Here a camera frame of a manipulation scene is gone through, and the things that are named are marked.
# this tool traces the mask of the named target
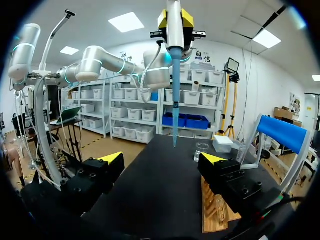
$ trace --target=white box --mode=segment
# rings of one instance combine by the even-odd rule
[[[185,82],[189,80],[189,70],[180,68],[180,82]]]
[[[95,111],[95,105],[94,104],[81,104],[81,112],[84,114],[89,114]]]
[[[154,122],[156,121],[156,112],[157,110],[154,109],[143,109],[142,111],[142,120],[147,122]]]
[[[78,91],[71,92],[72,99],[79,99],[80,93]]]
[[[206,81],[206,71],[191,69],[191,80],[204,83]]]
[[[143,126],[136,129],[136,139],[148,144],[154,137],[155,128],[151,126]]]
[[[138,89],[137,92],[138,92],[138,100],[142,101],[140,89]],[[144,98],[146,99],[151,94],[151,90],[149,88],[143,88],[142,94],[144,94]]]
[[[165,94],[166,94],[166,101],[173,103],[174,102],[174,91],[172,89],[166,89]]]
[[[92,91],[92,90],[81,91],[81,98],[82,99],[93,99],[94,98],[94,91]]]
[[[138,125],[128,125],[124,127],[125,136],[128,139],[137,139],[137,132],[136,129],[138,129]]]
[[[125,136],[125,124],[122,122],[117,122],[112,126],[112,131],[114,136],[124,137]]]
[[[98,118],[90,119],[90,128],[98,129],[98,128],[101,128],[102,126],[103,126],[102,119],[98,119]]]
[[[125,90],[123,88],[113,89],[114,99],[125,99]]]
[[[102,99],[102,89],[94,89],[93,90],[93,98],[94,99]]]
[[[179,130],[178,132],[179,138],[187,138],[187,139],[194,139],[195,134],[193,131],[190,130]]]
[[[141,120],[142,118],[141,109],[128,108],[128,118],[131,120]]]
[[[136,88],[124,88],[125,99],[137,100],[138,99],[138,89]]]
[[[199,105],[200,94],[199,91],[183,91],[184,103],[188,105]]]
[[[232,145],[234,144],[233,141],[230,140],[227,136],[214,136],[212,145],[214,147],[214,150],[217,153],[230,153],[232,149]]]
[[[90,128],[90,118],[84,118],[82,119],[82,125],[84,127]]]
[[[201,92],[200,105],[203,106],[216,106],[217,94],[216,93],[207,93]]]
[[[111,107],[111,115],[113,118],[122,119],[127,116],[127,108],[126,107]]]
[[[222,84],[224,74],[219,71],[208,71],[205,76],[205,80],[212,84]]]

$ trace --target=white metal frame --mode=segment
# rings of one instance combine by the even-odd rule
[[[257,153],[255,163],[251,163],[251,164],[243,164],[243,163],[244,163],[246,155],[249,151],[249,148],[250,148],[252,142],[254,141],[254,138],[257,135],[257,129],[260,124],[261,118],[262,118],[262,114],[260,114],[259,117],[257,118],[255,125],[254,125],[254,128],[252,130],[252,133],[250,135],[250,139],[246,143],[245,152],[242,155],[242,159],[241,159],[241,169],[242,170],[256,169],[259,167],[259,164],[261,161],[261,153],[262,153],[264,142],[265,142],[265,134],[262,132],[259,132],[259,147],[258,147],[258,153]],[[296,183],[296,181],[300,175],[300,172],[301,172],[302,168],[304,167],[305,161],[307,159],[307,156],[309,153],[309,147],[310,147],[310,143],[311,143],[311,138],[312,138],[311,132],[306,130],[306,134],[305,134],[303,144],[300,149],[300,153],[295,157],[287,174],[285,175],[282,183],[280,184],[281,192],[285,191],[286,193],[289,193],[290,190],[292,189],[292,187],[294,186],[294,184]]]

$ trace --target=blue padded bar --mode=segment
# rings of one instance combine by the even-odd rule
[[[307,134],[306,129],[265,115],[261,116],[257,131],[285,145],[296,154],[300,153]]]

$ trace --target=ceiling light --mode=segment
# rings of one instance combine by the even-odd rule
[[[313,75],[312,78],[313,78],[313,81],[320,82],[320,75]]]
[[[122,33],[145,28],[134,12],[110,19],[109,23],[115,26]]]
[[[260,32],[254,39],[258,44],[261,44],[262,46],[265,46],[266,48],[270,49],[273,46],[281,43],[281,40],[277,38],[275,35],[273,35],[271,32],[267,30],[263,30]]]
[[[66,46],[64,49],[62,49],[60,51],[60,53],[62,54],[68,54],[68,55],[73,55],[75,53],[79,52],[78,49],[75,49],[75,48],[72,48],[72,47],[69,47],[69,46]]]

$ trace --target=laptop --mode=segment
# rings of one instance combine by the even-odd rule
[[[52,121],[50,122],[50,125],[62,125],[68,122],[71,122],[72,120],[74,120],[78,114],[78,112],[81,110],[81,106],[79,107],[75,107],[75,108],[71,108],[68,110],[64,110],[61,114],[61,117],[59,117],[58,120]]]

